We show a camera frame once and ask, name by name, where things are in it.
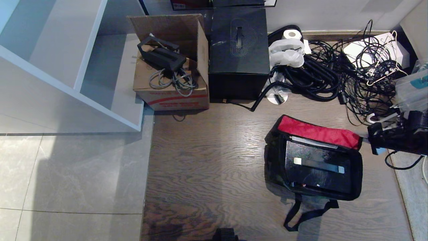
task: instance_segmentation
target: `toilet paper roll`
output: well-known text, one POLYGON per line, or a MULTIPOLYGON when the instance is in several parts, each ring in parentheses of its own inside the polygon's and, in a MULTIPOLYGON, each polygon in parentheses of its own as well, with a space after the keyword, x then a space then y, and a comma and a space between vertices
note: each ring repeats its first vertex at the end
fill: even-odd
POLYGON ((302 35, 295 29, 285 30, 282 39, 301 39, 302 35))

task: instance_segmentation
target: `white shelving unit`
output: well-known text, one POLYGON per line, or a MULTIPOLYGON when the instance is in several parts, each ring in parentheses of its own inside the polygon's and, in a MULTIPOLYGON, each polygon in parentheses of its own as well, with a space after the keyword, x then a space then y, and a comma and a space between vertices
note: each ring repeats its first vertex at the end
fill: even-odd
POLYGON ((0 133, 140 131, 144 103, 132 90, 138 38, 124 21, 143 15, 138 0, 0 7, 0 133), (107 35, 97 36, 100 25, 107 35))

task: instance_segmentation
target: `open cardboard box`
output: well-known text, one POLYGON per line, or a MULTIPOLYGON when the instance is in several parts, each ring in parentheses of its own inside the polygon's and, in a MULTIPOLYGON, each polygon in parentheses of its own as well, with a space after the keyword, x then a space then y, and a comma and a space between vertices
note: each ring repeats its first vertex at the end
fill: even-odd
POLYGON ((155 37, 180 45, 180 54, 190 58, 189 68, 198 88, 188 97, 180 95, 171 85, 156 90, 149 78, 157 71, 138 52, 135 66, 134 91, 155 111, 208 109, 208 41, 201 14, 128 17, 140 41, 152 33, 155 37))

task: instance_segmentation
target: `open bag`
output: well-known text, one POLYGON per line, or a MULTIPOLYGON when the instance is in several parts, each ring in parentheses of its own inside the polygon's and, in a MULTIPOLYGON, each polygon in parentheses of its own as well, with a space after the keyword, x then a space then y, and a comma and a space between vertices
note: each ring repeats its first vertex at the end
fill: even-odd
POLYGON ((302 222, 339 208, 337 200, 351 201, 360 196, 362 138, 352 131, 316 126, 283 115, 266 141, 271 180, 295 193, 296 202, 284 222, 288 231, 298 231, 302 222), (288 223, 299 211, 302 195, 330 201, 324 209, 302 214, 290 227, 288 223))

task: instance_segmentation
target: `gray tile floor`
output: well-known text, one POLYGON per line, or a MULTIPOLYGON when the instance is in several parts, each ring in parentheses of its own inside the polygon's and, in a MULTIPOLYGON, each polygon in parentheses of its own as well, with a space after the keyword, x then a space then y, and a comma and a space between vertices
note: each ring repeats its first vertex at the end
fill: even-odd
POLYGON ((0 241, 139 240, 152 128, 0 136, 0 241))

